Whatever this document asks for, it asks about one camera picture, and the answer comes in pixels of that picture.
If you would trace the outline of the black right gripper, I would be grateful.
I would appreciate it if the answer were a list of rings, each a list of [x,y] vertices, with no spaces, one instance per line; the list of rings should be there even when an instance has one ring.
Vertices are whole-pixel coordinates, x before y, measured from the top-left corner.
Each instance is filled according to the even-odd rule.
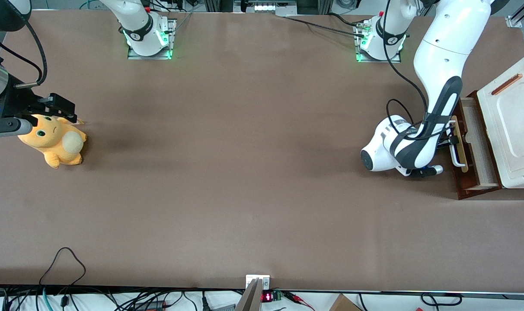
[[[40,97],[31,89],[17,89],[15,85],[21,80],[9,76],[3,90],[0,89],[0,118],[29,116],[37,121],[32,124],[46,121],[46,118],[61,124],[78,124],[76,105],[63,96],[50,93],[47,97]]]

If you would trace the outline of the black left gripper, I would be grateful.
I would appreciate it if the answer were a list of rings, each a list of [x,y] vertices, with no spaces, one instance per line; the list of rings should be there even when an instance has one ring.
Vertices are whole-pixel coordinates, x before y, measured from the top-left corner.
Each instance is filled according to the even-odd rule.
[[[436,146],[437,150],[449,148],[450,146],[456,146],[460,143],[460,140],[458,136],[456,135],[450,135],[448,137],[445,137],[438,141],[438,145]]]

